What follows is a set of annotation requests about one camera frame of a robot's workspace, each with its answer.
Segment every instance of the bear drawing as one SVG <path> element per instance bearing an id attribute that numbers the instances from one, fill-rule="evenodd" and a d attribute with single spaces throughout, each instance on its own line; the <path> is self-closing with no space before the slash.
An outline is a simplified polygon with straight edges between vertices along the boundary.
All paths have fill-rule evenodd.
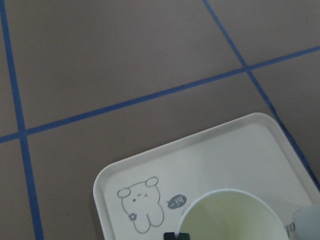
<path id="1" fill-rule="evenodd" d="M 122 208 L 135 230 L 145 234 L 150 227 L 159 227 L 164 221 L 164 211 L 159 204 L 160 192 L 157 188 L 158 178 L 150 177 L 118 191 Z"/>

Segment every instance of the cup rim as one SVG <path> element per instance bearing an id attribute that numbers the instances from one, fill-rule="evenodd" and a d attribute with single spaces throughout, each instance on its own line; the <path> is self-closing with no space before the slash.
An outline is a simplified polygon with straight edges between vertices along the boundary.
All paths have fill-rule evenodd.
<path id="1" fill-rule="evenodd" d="M 260 202 L 263 206 L 265 206 L 274 216 L 275 220 L 283 227 L 283 223 L 281 222 L 280 218 L 278 217 L 278 215 L 275 213 L 275 211 L 268 205 L 266 204 L 264 201 L 262 201 L 260 198 L 258 198 L 257 196 L 247 192 L 247 191 L 243 191 L 240 189 L 232 189 L 232 188 L 223 188 L 223 189 L 217 189 L 217 190 L 213 190 L 213 191 L 209 191 L 207 193 L 205 193 L 204 195 L 198 197 L 196 200 L 194 200 L 191 205 L 184 211 L 182 217 L 180 218 L 179 221 L 179 225 L 178 228 L 175 231 L 175 236 L 178 237 L 179 233 L 180 233 L 180 229 L 182 227 L 182 224 L 186 218 L 186 216 L 188 215 L 188 213 L 191 211 L 191 209 L 194 208 L 195 205 L 197 205 L 200 201 L 202 201 L 203 199 L 211 196 L 211 195 L 215 195 L 215 194 L 219 194 L 219 193 L 224 193 L 224 192 L 232 192 L 232 193 L 239 193 L 239 194 L 244 194 L 247 195 L 255 200 L 257 200 L 258 202 Z"/>

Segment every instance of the tile floor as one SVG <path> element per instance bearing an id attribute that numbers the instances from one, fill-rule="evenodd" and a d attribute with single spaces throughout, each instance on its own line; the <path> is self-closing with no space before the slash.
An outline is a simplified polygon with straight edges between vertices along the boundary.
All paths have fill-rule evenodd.
<path id="1" fill-rule="evenodd" d="M 253 112 L 283 123 L 320 179 L 319 1 L 0 0 L 0 12 L 0 239 L 103 239 L 103 167 Z"/>

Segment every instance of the bear ear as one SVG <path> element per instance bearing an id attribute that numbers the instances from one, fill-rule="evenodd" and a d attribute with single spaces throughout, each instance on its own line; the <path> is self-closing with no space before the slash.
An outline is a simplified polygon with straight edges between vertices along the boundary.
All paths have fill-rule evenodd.
<path id="1" fill-rule="evenodd" d="M 157 185 L 159 179 L 156 176 L 150 177 L 147 181 L 145 181 L 145 185 L 149 188 Z"/>
<path id="2" fill-rule="evenodd" d="M 128 187 L 119 190 L 117 193 L 118 197 L 121 199 L 128 197 L 130 194 L 131 190 Z"/>

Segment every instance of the black object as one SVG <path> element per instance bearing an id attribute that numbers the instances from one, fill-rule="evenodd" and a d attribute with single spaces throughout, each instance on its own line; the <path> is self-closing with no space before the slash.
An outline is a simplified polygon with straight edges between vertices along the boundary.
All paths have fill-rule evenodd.
<path id="1" fill-rule="evenodd" d="M 190 240 L 189 233 L 179 233 L 178 238 L 176 239 L 174 232 L 165 232 L 163 235 L 164 240 Z"/>

